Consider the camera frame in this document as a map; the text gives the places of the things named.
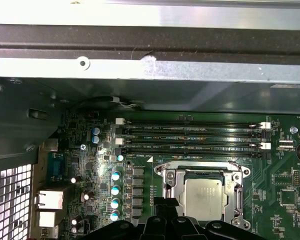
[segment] green circuit board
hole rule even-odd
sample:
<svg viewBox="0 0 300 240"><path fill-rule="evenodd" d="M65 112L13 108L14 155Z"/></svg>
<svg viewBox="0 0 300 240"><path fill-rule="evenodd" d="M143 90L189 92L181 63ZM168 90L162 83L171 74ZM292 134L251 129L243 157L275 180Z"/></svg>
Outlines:
<svg viewBox="0 0 300 240"><path fill-rule="evenodd" d="M262 129L260 123L270 123L270 128ZM297 132L291 133L291 127ZM92 141L94 128L100 133ZM270 149L256 147L260 142L270 143ZM74 239L111 223L113 198L119 199L119 219L136 224L139 217L153 215L154 197L163 194L163 178L154 168L178 160L231 161L249 168L251 174L243 182L243 218L251 224L248 231L269 240L300 240L300 218L296 216L300 211L299 145L298 115L95 110L67 113L59 152L50 157L64 160L63 181L74 176L81 176L83 181L76 183L62 236ZM114 181L116 171L120 178ZM133 181L139 181L137 187ZM112 195L114 185L119 186L116 196ZM82 194L88 191L93 191L93 197L83 200ZM133 206L134 198L142 199L137 207ZM71 219L78 214L90 217L89 226L73 234L69 231L73 227Z"/></svg>

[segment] cpu socket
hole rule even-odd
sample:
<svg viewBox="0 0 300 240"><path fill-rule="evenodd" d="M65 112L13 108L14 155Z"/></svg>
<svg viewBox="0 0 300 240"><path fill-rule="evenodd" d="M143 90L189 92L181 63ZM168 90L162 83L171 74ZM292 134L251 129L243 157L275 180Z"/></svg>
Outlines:
<svg viewBox="0 0 300 240"><path fill-rule="evenodd" d="M243 178L249 168L235 162L170 161L157 165L165 198L176 198L179 216L193 217L201 226L221 220L242 229L251 224L243 217Z"/></svg>

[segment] ventilation grille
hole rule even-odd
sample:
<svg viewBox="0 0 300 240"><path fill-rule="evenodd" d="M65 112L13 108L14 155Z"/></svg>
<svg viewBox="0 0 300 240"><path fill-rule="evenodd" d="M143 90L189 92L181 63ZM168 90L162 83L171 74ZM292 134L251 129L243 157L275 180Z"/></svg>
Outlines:
<svg viewBox="0 0 300 240"><path fill-rule="evenodd" d="M32 166L0 171L0 240L26 240L29 232Z"/></svg>

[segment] motherboard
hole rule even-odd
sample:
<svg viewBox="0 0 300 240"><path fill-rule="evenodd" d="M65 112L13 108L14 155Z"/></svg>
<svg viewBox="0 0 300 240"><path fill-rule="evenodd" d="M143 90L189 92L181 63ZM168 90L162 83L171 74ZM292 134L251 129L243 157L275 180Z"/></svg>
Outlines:
<svg viewBox="0 0 300 240"><path fill-rule="evenodd" d="M155 213L222 220L269 240L300 240L300 116L67 112L48 181L74 185L60 239Z"/></svg>

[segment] capacitor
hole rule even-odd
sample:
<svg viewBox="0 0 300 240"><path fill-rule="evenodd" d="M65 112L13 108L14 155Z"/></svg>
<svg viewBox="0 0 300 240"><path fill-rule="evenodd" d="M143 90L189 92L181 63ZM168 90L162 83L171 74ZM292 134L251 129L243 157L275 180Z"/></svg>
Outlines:
<svg viewBox="0 0 300 240"><path fill-rule="evenodd" d="M122 161L124 160L124 156L119 155L116 159L117 159L119 162L122 162Z"/></svg>
<svg viewBox="0 0 300 240"><path fill-rule="evenodd" d="M111 215L110 215L110 220L115 222L119 219L120 212L118 210L113 210Z"/></svg>
<svg viewBox="0 0 300 240"><path fill-rule="evenodd" d="M112 199L110 206L113 209L117 209L119 207L119 204L120 204L119 198L114 198L114 199Z"/></svg>
<svg viewBox="0 0 300 240"><path fill-rule="evenodd" d="M81 176L75 176L73 178L71 178L71 183L75 184L77 182L80 182L82 180Z"/></svg>
<svg viewBox="0 0 300 240"><path fill-rule="evenodd" d="M79 223L82 220L82 216L81 215L77 215L74 217L74 219L72 219L71 224L72 225L76 225L77 223Z"/></svg>
<svg viewBox="0 0 300 240"><path fill-rule="evenodd" d="M114 185L111 189L111 194L112 195L118 195L120 192L121 188L118 185Z"/></svg>
<svg viewBox="0 0 300 240"><path fill-rule="evenodd" d="M85 200L89 200L90 198L93 198L95 195L95 193L93 191L88 191L85 195L84 195L84 199Z"/></svg>
<svg viewBox="0 0 300 240"><path fill-rule="evenodd" d="M94 135L99 135L100 132L101 132L101 130L100 130L100 128L98 128L98 127L95 127L95 128L92 129L92 133L93 133Z"/></svg>
<svg viewBox="0 0 300 240"><path fill-rule="evenodd" d="M100 142L100 138L98 136L93 136L91 142L93 142L94 144L97 144Z"/></svg>
<svg viewBox="0 0 300 240"><path fill-rule="evenodd" d="M112 173L111 178L113 181L118 181L120 176L121 176L121 173L119 171L115 171L114 173Z"/></svg>
<svg viewBox="0 0 300 240"><path fill-rule="evenodd" d="M78 233L79 229L82 228L84 226L83 222L78 222L73 228L71 228L71 232L73 234Z"/></svg>

